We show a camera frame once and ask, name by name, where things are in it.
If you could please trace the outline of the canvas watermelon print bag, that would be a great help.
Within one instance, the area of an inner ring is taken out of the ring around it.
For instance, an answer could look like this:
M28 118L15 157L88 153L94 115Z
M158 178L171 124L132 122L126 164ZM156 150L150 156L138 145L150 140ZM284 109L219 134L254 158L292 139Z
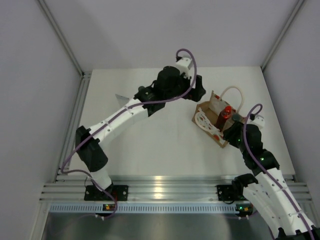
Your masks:
M231 89L235 89L240 94L238 107L233 107L230 103L223 99L224 95ZM214 91L211 92L210 99L196 106L195 113L192 117L192 122L204 131L211 139L213 139L221 148L226 147L229 143L223 139L223 129L220 131L215 127L220 112L226 107L232 107L232 114L240 114L240 110L245 102L243 91L235 85L228 86L218 95Z

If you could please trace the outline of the white bottle dark cap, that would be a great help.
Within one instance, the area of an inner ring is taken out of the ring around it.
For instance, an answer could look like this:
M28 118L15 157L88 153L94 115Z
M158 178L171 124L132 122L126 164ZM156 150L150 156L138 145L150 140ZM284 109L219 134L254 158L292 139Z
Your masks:
M144 86L139 86L139 87L138 87L138 91L140 92L140 91L142 91L144 88L145 88Z

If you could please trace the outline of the silver tube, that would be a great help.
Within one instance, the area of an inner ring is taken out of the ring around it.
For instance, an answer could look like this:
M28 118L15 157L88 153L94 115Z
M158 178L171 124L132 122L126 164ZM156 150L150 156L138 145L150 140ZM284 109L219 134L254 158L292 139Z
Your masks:
M115 94L115 97L116 97L117 102L121 108L124 107L130 101L129 97L126 97L123 95Z

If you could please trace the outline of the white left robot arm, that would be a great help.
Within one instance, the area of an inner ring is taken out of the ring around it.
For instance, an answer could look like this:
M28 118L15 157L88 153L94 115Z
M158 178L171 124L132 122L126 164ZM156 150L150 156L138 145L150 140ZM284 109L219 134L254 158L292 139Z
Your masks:
M202 76L188 76L188 70L174 66L164 67L149 86L140 86L128 103L110 117L86 128L76 130L75 149L86 165L90 178L96 185L95 193L102 200L113 194L113 182L107 171L109 161L101 147L110 143L124 130L163 109L167 102L180 98L199 102L206 93Z

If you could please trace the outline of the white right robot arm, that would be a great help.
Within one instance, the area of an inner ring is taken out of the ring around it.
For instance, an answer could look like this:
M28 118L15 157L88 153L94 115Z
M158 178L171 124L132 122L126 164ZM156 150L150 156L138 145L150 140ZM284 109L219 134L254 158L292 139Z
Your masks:
M308 218L290 191L274 155L263 147L258 126L235 122L223 139L240 150L251 173L231 182L232 192L246 199L266 222L275 240L318 240L320 229Z

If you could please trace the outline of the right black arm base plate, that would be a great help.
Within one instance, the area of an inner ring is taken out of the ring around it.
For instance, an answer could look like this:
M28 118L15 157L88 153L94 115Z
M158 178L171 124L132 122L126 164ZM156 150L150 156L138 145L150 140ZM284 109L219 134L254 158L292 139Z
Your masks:
M245 198L234 190L231 184L220 184L216 186L218 200L225 204L233 204L237 201L243 201Z

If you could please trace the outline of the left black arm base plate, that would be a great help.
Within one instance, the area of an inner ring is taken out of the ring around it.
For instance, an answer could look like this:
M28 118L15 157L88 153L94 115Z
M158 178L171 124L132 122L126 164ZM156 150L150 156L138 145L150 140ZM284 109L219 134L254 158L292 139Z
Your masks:
M106 189L106 191L116 201L127 201L128 200L128 185L112 185ZM111 201L112 199L105 193L100 191L94 185L87 185L84 193L85 201Z

